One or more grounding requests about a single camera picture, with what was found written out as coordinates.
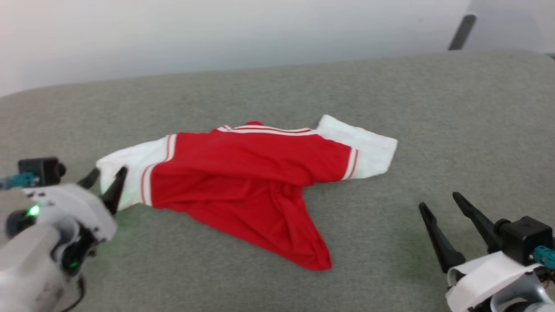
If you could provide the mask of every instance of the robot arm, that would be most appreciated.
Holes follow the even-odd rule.
[[[67,284],[75,280],[81,297],[64,311],[82,299],[87,256],[94,256],[97,245],[115,234],[113,215],[127,169],[122,168],[99,197],[87,190],[98,175],[95,169],[77,184],[37,183],[23,189],[37,204],[8,217],[11,240],[0,249],[0,311],[53,311]]]
[[[441,269],[447,273],[447,303],[453,312],[548,312],[555,303],[542,283],[554,278],[551,227],[530,217],[493,224],[460,193],[453,198],[472,220],[488,255],[466,262],[449,243],[425,203],[419,209]]]

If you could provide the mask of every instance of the gray couch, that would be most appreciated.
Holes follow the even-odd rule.
[[[138,205],[117,215],[115,239],[87,264],[76,311],[447,311],[418,204],[467,259],[486,248],[453,191],[494,221],[530,215],[555,226],[554,82],[552,59],[496,51],[42,88],[0,99],[0,173],[56,155],[74,182],[100,157],[166,134],[249,120],[315,127],[330,114],[399,140],[386,174],[306,189],[331,270]],[[0,203],[0,220],[29,206],[19,190]]]

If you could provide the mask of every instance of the red jersey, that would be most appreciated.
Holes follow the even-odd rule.
[[[171,209],[311,270],[331,268],[302,189],[317,182],[384,173],[397,140],[325,115],[316,130],[250,122],[208,133],[178,133],[97,162],[104,190],[129,169],[120,209]]]

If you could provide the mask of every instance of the white sleeve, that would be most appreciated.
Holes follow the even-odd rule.
[[[324,115],[316,128],[323,138],[358,150],[352,179],[365,179],[386,173],[397,149],[397,140],[353,127]]]
[[[174,150],[176,135],[141,143],[104,156],[96,163],[100,170],[100,191],[105,192],[114,181],[118,170],[127,167],[127,177],[119,200],[118,210],[137,203],[151,205],[150,172],[154,165],[169,158]]]

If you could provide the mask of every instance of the led light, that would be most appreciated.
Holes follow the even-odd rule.
[[[36,217],[40,212],[41,212],[41,206],[35,205],[29,208],[29,211],[27,212],[27,214],[30,216]]]

